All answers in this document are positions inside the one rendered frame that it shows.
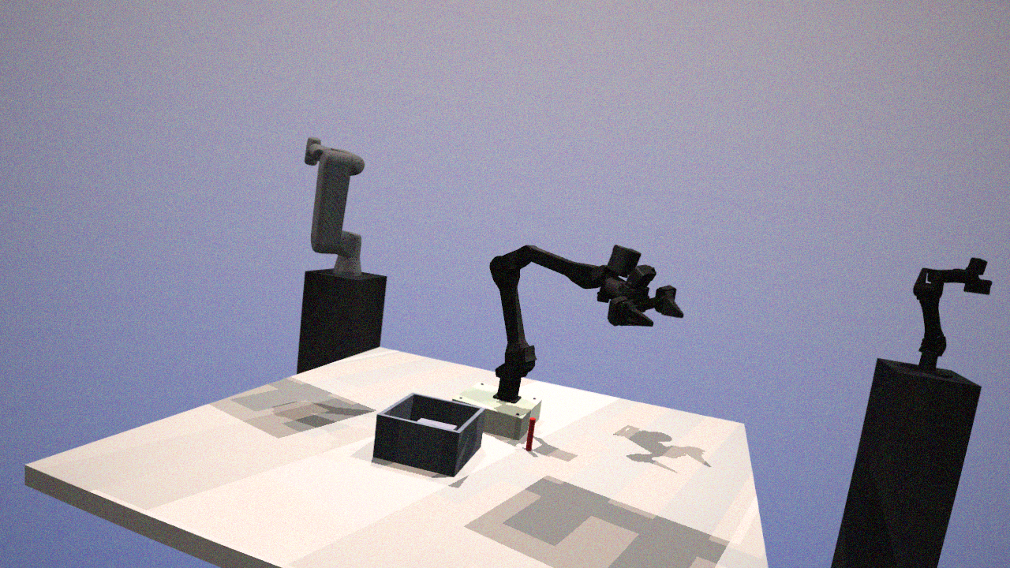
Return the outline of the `dark red peg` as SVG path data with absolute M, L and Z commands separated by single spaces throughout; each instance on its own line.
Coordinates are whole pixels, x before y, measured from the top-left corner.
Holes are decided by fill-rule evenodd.
M 535 418 L 534 417 L 530 417 L 530 419 L 529 419 L 529 425 L 528 425 L 528 436 L 527 436 L 526 450 L 533 450 L 534 428 L 535 428 Z

